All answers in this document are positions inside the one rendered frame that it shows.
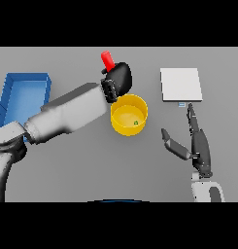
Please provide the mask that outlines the pale square scale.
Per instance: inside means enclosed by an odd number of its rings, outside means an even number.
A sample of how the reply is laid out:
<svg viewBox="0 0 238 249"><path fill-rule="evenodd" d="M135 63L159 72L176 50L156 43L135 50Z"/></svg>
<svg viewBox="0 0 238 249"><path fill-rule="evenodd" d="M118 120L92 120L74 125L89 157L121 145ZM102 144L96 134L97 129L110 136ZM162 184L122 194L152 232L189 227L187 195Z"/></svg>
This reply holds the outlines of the pale square scale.
<svg viewBox="0 0 238 249"><path fill-rule="evenodd" d="M201 102L202 90L197 68L160 68L164 102Z"/></svg>

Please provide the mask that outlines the red beaker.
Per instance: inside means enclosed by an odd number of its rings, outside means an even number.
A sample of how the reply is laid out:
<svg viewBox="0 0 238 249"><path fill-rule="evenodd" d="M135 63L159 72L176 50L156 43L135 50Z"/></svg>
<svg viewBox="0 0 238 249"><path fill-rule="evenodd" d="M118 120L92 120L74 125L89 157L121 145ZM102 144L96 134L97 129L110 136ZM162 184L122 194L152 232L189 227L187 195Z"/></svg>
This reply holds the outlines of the red beaker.
<svg viewBox="0 0 238 249"><path fill-rule="evenodd" d="M107 72L110 72L116 66L109 51L102 52L101 59Z"/></svg>

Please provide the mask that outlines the blue tray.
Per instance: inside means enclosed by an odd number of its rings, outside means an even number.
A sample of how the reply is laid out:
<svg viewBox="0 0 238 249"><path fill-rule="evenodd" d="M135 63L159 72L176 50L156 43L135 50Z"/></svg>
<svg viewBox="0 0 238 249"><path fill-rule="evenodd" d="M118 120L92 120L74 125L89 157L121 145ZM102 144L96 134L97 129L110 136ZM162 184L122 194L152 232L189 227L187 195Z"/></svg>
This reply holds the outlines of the blue tray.
<svg viewBox="0 0 238 249"><path fill-rule="evenodd" d="M40 138L35 122L41 107L49 102L51 78L48 73L7 73L0 97L0 146L24 136L25 141Z"/></svg>

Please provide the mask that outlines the yellow bowl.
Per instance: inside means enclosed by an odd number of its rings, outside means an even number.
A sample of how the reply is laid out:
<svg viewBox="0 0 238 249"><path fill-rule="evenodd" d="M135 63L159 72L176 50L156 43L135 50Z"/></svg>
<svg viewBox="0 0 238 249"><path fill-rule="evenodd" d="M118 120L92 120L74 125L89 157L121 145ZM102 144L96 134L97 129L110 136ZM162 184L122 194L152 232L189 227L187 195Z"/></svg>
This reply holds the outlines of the yellow bowl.
<svg viewBox="0 0 238 249"><path fill-rule="evenodd" d="M146 125L148 105L136 94L125 94L111 105L111 125L123 136L134 136Z"/></svg>

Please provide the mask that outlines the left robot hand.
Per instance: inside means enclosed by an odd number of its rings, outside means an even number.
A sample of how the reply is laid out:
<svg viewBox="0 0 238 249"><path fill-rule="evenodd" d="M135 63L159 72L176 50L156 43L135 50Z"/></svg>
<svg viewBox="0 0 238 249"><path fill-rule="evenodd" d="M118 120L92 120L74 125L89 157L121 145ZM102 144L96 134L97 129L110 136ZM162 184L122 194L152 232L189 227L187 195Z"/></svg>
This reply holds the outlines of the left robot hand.
<svg viewBox="0 0 238 249"><path fill-rule="evenodd" d="M105 78L101 80L106 101L114 103L120 96L127 94L132 88L132 74L130 67L125 62L120 62L113 69L101 71Z"/></svg>

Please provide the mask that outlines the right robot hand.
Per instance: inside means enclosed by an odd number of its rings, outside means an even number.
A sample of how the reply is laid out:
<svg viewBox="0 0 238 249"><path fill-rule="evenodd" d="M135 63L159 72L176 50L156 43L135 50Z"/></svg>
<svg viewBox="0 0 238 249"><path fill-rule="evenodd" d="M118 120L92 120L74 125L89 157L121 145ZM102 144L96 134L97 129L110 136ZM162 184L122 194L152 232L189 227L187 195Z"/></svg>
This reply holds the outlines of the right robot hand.
<svg viewBox="0 0 238 249"><path fill-rule="evenodd" d="M191 103L187 106L187 122L191 137L191 150L171 138L165 128L161 130L165 148L181 160L192 160L192 166L198 171L198 177L211 178L212 161L206 134L198 125L198 120Z"/></svg>

